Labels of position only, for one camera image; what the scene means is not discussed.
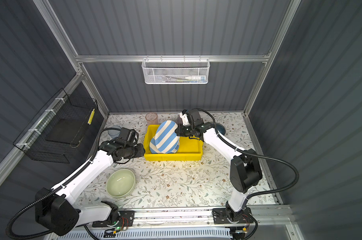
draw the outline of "yellow label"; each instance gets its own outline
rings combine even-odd
[[[88,119],[88,124],[89,124],[89,125],[92,123],[93,116],[94,116],[94,108],[93,108],[93,111],[92,111],[92,113],[90,114],[89,119]]]

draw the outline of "vent grille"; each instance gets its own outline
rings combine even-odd
[[[199,228],[155,228],[155,229],[128,229],[116,234],[116,237],[103,237],[105,230],[91,230],[99,239],[153,239],[158,237],[166,238],[198,238],[215,237],[230,239],[230,230],[224,227],[199,227]],[[75,230],[59,237],[58,239],[91,240],[92,238],[85,230]]]

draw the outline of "dark gray panel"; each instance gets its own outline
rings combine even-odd
[[[305,239],[362,239],[362,0],[301,3],[250,119],[264,153],[300,172],[281,196]]]
[[[74,74],[32,1],[0,1],[0,162]]]
[[[289,1],[50,3],[80,55],[262,55]]]
[[[262,63],[211,63],[207,84],[146,84],[140,63],[85,63],[111,112],[242,110]]]
[[[73,95],[89,98],[89,94],[81,83]],[[78,146],[78,155],[69,164],[56,162],[40,162],[23,157],[5,182],[0,186],[0,240],[9,239],[5,235],[5,226],[9,219],[25,205],[35,199],[41,188],[50,188],[62,181],[86,160],[94,139],[101,127],[103,117],[97,110],[92,124]],[[13,231],[17,234],[29,235],[45,231],[46,228],[35,222],[34,210],[25,212],[14,224]]]

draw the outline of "white wire basket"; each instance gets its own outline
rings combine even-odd
[[[202,61],[150,61],[144,58],[142,71],[147,84],[207,84],[209,59]]]

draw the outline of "zip tie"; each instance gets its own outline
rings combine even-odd
[[[29,129],[28,131],[36,131],[39,135],[41,135],[41,132],[37,128]]]
[[[29,147],[28,143],[16,143],[16,145],[22,145],[22,146],[27,146],[27,147]]]
[[[50,111],[50,112],[52,112],[54,115],[56,115],[56,113],[54,112],[53,109],[47,109],[47,110],[45,110],[45,111]]]
[[[60,99],[60,100],[62,100],[63,101],[63,103],[65,103],[65,98],[55,98],[55,99]]]

